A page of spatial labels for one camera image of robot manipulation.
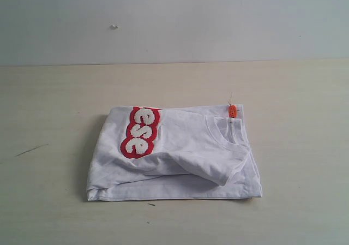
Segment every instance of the beige table surface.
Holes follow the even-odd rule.
[[[86,202],[110,108],[231,92],[262,198]],[[0,244],[349,244],[349,59],[0,68],[0,104]]]

